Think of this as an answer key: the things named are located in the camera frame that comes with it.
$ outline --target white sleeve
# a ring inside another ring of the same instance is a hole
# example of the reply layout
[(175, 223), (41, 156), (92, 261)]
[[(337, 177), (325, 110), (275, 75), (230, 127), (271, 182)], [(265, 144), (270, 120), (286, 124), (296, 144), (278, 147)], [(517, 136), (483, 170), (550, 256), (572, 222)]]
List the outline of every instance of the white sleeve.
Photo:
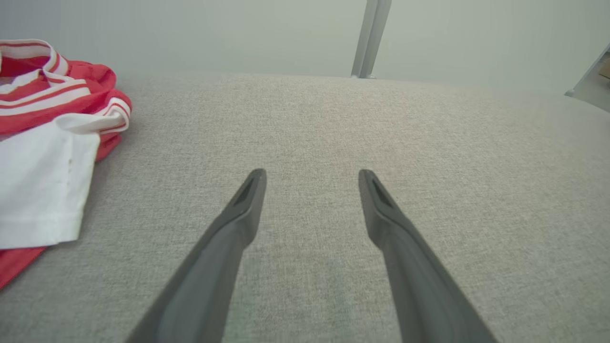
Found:
[(0, 142), (0, 249), (78, 238), (98, 129), (117, 120), (64, 114)]

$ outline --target gray couch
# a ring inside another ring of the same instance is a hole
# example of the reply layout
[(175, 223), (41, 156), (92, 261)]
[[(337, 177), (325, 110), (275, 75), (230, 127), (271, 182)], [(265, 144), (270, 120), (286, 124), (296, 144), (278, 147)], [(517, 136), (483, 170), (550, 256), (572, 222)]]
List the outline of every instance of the gray couch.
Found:
[(133, 77), (81, 238), (0, 292), (0, 341), (118, 342), (267, 169), (225, 342), (396, 342), (375, 171), (503, 342), (610, 341), (610, 114), (566, 96), (304, 76)]

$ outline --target white wall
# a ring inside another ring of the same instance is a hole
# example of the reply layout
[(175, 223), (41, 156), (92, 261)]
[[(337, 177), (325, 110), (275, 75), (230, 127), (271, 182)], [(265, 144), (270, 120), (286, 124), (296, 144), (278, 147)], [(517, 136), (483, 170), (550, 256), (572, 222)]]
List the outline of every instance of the white wall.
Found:
[(0, 38), (117, 73), (349, 76), (366, 0), (1, 0)]
[[(349, 76), (366, 0), (0, 0), (0, 38), (117, 73)], [(373, 74), (563, 94), (610, 43), (610, 0), (393, 0)]]
[(393, 0), (377, 78), (564, 94), (610, 43), (610, 0)]

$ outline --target clothing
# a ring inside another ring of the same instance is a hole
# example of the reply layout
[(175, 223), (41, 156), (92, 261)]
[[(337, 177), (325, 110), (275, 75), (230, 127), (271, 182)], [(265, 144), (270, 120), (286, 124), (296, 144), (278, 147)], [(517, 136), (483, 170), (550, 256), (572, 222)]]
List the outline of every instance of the clothing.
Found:
[[(115, 83), (110, 68), (46, 42), (0, 40), (0, 249), (78, 238), (94, 163), (129, 127), (131, 102)], [(0, 287), (40, 252), (2, 251)]]

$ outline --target upholstered surface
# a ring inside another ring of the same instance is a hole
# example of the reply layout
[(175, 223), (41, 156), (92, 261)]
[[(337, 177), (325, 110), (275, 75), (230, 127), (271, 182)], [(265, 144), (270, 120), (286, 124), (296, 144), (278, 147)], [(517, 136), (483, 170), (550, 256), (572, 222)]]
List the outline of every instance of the upholstered surface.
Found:
[(225, 342), (400, 340), (375, 171), (499, 341), (610, 339), (610, 114), (564, 96), (299, 76), (129, 78), (81, 238), (0, 292), (0, 341), (118, 342), (254, 168)]

